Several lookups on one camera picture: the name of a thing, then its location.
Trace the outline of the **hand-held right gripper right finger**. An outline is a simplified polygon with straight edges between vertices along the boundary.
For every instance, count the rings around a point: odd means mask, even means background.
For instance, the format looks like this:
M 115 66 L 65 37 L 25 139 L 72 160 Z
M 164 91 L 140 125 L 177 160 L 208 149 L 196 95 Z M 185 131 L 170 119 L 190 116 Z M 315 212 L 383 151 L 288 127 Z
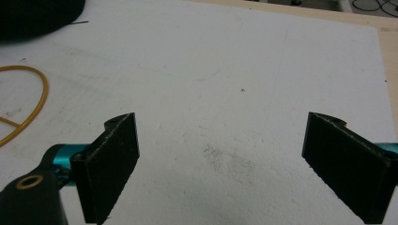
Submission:
M 302 157 L 366 224 L 380 224 L 398 186 L 398 142 L 370 142 L 330 115 L 308 114 Z

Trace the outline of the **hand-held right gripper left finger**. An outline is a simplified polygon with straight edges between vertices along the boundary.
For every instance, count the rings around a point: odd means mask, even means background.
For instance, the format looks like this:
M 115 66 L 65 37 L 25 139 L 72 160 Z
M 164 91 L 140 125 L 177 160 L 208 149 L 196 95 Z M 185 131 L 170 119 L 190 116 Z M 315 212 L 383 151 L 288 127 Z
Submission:
M 70 165 L 86 223 L 103 224 L 140 156 L 135 113 L 104 123 L 104 131 Z

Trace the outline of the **yellow rubber band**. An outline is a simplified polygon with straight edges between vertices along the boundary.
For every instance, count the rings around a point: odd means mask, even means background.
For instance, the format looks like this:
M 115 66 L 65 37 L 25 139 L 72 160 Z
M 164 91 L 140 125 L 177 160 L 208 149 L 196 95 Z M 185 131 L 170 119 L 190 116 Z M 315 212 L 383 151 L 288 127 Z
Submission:
M 0 116 L 0 122 L 3 122 L 5 124 L 11 125 L 14 127 L 14 130 L 10 132 L 6 137 L 0 140 L 0 147 L 4 146 L 5 144 L 9 143 L 11 140 L 13 140 L 15 137 L 17 137 L 22 131 L 24 131 L 32 122 L 33 120 L 38 116 L 40 111 L 42 110 L 46 100 L 47 96 L 49 94 L 49 83 L 46 78 L 46 76 L 38 69 L 34 67 L 29 67 L 29 66 L 22 66 L 22 65 L 11 65 L 11 66 L 3 66 L 0 67 L 0 72 L 4 71 L 11 71 L 11 70 L 23 70 L 23 71 L 29 71 L 41 79 L 42 82 L 42 93 L 41 96 L 38 100 L 37 106 L 34 108 L 34 110 L 26 117 L 26 119 L 21 123 L 18 124 L 14 121 L 8 120 L 4 117 Z

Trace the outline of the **dark cloth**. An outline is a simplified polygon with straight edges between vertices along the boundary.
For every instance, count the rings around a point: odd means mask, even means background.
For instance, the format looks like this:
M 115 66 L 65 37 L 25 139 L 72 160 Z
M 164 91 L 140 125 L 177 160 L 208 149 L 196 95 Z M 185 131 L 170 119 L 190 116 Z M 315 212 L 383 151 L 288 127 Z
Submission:
M 74 22 L 85 0 L 0 0 L 0 40 L 35 38 Z

